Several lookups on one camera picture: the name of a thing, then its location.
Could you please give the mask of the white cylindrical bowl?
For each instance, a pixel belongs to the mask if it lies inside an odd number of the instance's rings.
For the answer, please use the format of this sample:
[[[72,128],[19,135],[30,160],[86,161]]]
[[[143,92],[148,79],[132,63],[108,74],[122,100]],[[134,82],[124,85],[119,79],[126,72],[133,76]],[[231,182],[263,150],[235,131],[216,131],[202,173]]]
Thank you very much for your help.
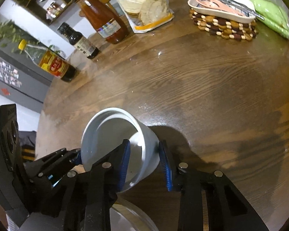
[[[160,158],[156,134],[129,112],[111,107],[91,118],[81,139],[81,160],[87,172],[124,140],[129,141],[130,148],[126,155],[125,180],[119,186],[119,192],[131,189],[157,168]]]

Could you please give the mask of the large white bowl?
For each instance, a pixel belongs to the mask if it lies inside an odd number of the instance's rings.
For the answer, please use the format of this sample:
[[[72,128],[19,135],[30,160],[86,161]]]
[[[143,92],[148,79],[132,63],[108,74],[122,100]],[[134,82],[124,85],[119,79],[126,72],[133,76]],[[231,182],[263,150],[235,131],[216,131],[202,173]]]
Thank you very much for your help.
[[[129,201],[118,198],[109,210],[111,230],[158,231],[153,220]]]

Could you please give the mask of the wooden chair with dark jacket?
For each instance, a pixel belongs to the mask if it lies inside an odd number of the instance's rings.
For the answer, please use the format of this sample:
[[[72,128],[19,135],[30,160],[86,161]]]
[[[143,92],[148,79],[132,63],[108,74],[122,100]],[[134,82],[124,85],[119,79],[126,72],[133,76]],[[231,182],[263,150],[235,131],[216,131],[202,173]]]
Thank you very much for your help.
[[[23,163],[33,162],[35,160],[36,134],[36,131],[18,132]]]

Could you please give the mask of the vinegar bottle yellow red label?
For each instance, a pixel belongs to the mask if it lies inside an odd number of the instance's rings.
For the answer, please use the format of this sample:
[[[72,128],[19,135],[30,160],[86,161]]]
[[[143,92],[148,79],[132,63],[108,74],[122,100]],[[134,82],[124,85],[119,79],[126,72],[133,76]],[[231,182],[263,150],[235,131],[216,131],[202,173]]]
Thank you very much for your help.
[[[76,69],[71,64],[46,47],[29,44],[23,39],[18,49],[25,52],[35,65],[64,82],[71,82],[76,74]]]

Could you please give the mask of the grey refrigerator with magnets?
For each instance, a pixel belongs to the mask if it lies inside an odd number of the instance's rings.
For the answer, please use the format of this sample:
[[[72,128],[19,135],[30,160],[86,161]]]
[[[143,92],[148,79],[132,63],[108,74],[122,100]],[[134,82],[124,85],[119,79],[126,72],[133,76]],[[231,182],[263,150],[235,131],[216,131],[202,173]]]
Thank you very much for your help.
[[[25,53],[12,53],[12,47],[0,46],[0,94],[40,113],[53,77],[35,66]]]

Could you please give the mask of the small dark soy bottle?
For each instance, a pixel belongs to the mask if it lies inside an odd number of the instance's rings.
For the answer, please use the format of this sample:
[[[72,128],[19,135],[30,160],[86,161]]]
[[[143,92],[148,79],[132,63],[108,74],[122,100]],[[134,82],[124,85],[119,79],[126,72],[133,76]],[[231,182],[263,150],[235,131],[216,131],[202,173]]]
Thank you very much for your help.
[[[66,37],[69,43],[88,59],[94,59],[99,49],[94,46],[81,32],[74,30],[69,24],[62,23],[57,31]]]

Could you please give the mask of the orange sauce bottle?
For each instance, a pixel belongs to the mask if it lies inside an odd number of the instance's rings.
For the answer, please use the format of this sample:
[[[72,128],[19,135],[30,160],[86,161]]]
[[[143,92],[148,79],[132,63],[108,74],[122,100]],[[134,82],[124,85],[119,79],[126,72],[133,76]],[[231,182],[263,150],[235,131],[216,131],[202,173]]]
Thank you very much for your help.
[[[76,0],[82,14],[107,42],[117,44],[128,36],[126,24],[100,0]]]

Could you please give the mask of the green trailing plant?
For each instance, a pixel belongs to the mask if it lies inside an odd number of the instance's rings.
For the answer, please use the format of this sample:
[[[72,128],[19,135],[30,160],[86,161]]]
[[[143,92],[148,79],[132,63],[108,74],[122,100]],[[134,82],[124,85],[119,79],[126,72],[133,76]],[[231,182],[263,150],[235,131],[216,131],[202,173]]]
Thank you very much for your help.
[[[42,46],[50,49],[54,53],[58,54],[60,57],[65,58],[66,54],[58,47],[51,44],[46,46],[40,40],[31,36],[26,31],[18,27],[13,21],[0,22],[0,47],[10,48],[11,53],[22,54],[22,50],[18,48],[18,45],[22,40],[26,40],[29,44],[33,46]]]

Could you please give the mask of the woven bead trivet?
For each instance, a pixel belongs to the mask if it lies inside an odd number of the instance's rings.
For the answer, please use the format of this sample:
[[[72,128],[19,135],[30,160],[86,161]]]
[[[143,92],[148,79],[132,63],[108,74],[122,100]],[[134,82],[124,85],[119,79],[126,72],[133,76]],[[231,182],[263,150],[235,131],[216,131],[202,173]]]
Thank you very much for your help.
[[[192,8],[189,9],[189,16],[200,31],[217,35],[226,40],[251,41],[258,35],[255,20],[251,23],[238,23],[230,19],[204,15]]]

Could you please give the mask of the bag of round flatbreads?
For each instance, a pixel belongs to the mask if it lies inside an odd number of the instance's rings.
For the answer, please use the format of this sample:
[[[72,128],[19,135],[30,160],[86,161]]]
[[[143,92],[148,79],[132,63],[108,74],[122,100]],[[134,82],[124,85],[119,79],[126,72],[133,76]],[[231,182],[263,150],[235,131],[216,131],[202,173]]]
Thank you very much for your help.
[[[146,33],[170,22],[169,0],[117,0],[134,33]]]

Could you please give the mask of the pink plastic scoop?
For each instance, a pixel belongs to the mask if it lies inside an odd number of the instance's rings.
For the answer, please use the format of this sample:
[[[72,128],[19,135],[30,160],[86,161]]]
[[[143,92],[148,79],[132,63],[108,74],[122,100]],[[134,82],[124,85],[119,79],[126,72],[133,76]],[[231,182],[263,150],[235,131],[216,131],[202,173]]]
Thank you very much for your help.
[[[195,0],[195,1],[205,8],[215,9],[215,10],[220,10],[220,11],[227,12],[227,13],[245,16],[245,14],[242,13],[240,10],[233,9],[232,7],[222,3],[219,0]]]

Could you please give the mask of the white tray with utensils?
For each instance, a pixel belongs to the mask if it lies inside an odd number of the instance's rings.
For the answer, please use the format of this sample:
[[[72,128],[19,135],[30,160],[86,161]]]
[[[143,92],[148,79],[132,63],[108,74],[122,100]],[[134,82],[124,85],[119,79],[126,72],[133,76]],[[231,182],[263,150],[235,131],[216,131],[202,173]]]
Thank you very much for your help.
[[[224,19],[230,19],[238,23],[250,23],[252,20],[256,18],[254,5],[249,0],[219,0],[219,1],[232,7],[233,9],[240,10],[242,13],[245,14],[245,16],[205,8],[202,7],[200,4],[198,4],[195,0],[188,0],[187,4],[189,5],[190,8],[196,10],[196,12],[198,13],[221,17]]]

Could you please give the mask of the green package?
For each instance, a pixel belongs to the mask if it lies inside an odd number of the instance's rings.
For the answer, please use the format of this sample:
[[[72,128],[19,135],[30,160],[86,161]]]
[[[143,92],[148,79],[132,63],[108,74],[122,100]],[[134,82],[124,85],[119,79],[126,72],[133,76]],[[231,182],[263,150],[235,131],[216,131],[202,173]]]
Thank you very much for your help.
[[[260,21],[289,40],[289,17],[285,10],[268,0],[250,0],[255,11],[263,16]]]

